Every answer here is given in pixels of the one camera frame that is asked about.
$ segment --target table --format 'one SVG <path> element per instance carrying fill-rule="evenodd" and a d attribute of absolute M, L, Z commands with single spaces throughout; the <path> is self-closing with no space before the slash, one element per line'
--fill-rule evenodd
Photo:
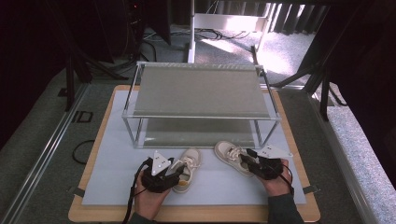
<path fill-rule="evenodd" d="M 80 180 L 78 187 L 80 189 L 87 188 L 88 181 L 91 177 L 93 166 L 102 137 L 104 135 L 107 120 L 111 112 L 113 99 L 116 91 L 128 91 L 130 86 L 117 86 L 113 91 L 112 97 L 108 104 L 104 119 L 97 134 L 95 143 L 92 147 L 91 156 L 87 162 L 86 168 Z M 310 186 L 306 176 L 304 166 L 302 164 L 297 146 L 294 142 L 289 123 L 287 121 L 285 111 L 283 110 L 281 101 L 276 91 L 273 92 L 279 113 L 283 118 L 281 126 L 287 137 L 290 151 L 294 154 L 294 162 L 303 187 Z M 320 219 L 320 212 L 313 193 L 305 195 L 306 204 L 298 204 L 299 210 L 305 222 L 315 222 Z M 84 206 L 81 204 L 82 198 L 75 196 L 70 210 L 69 218 L 75 222 L 89 221 L 122 221 L 126 206 Z M 161 222 L 266 222 L 268 218 L 267 205 L 210 205 L 210 206 L 163 206 L 160 213 L 156 217 Z"/>

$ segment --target glass shelf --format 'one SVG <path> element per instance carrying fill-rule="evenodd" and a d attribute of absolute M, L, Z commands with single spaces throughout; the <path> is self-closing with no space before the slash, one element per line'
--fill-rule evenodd
<path fill-rule="evenodd" d="M 134 145 L 213 147 L 228 140 L 262 147 L 280 116 L 273 100 L 275 113 L 267 108 L 260 74 L 256 65 L 139 62 L 122 113 Z M 265 120 L 274 126 L 261 133 Z"/>

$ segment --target shoelace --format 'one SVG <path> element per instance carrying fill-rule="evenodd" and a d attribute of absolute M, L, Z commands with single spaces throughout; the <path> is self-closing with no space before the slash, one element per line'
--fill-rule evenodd
<path fill-rule="evenodd" d="M 194 160 L 190 157 L 185 157 L 182 160 L 177 160 L 171 167 L 171 169 L 174 169 L 179 163 L 186 163 L 188 167 L 190 168 L 197 168 L 199 165 L 194 165 Z"/>
<path fill-rule="evenodd" d="M 236 161 L 239 158 L 239 155 L 242 152 L 242 148 L 240 147 L 231 147 L 230 150 L 227 152 L 227 156 L 232 161 Z"/>

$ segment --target shoe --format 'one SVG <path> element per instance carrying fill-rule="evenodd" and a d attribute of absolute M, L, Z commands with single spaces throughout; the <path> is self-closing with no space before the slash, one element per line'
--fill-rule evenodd
<path fill-rule="evenodd" d="M 201 165 L 201 151 L 194 147 L 187 149 L 180 159 L 172 165 L 171 170 L 174 172 L 182 165 L 186 165 L 183 174 L 179 176 L 178 184 L 172 187 L 172 190 L 176 193 L 184 193 L 189 189 L 194 172 Z"/>
<path fill-rule="evenodd" d="M 220 141 L 215 145 L 215 154 L 221 161 L 231 165 L 242 175 L 253 176 L 253 173 L 248 170 L 248 165 L 239 156 L 241 154 L 248 156 L 247 152 L 241 147 L 236 147 L 226 141 Z"/>

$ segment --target white paper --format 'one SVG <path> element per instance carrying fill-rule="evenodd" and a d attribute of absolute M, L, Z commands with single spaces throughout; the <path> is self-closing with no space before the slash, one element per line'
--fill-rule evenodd
<path fill-rule="evenodd" d="M 127 96 L 128 91 L 116 92 L 91 179 L 85 190 L 84 205 L 126 205 L 134 174 L 147 157 L 152 158 L 154 151 L 159 150 L 165 158 L 178 159 L 186 149 L 134 148 L 121 117 Z M 269 95 L 264 94 L 264 97 L 267 106 L 271 104 Z M 276 127 L 268 144 L 290 151 L 281 125 Z M 183 194 L 171 191 L 164 205 L 268 204 L 266 192 L 257 177 L 241 175 L 220 161 L 213 148 L 200 150 L 202 164 L 195 171 L 189 190 Z M 294 201 L 306 203 L 294 162 L 290 160 L 289 165 L 293 173 Z"/>

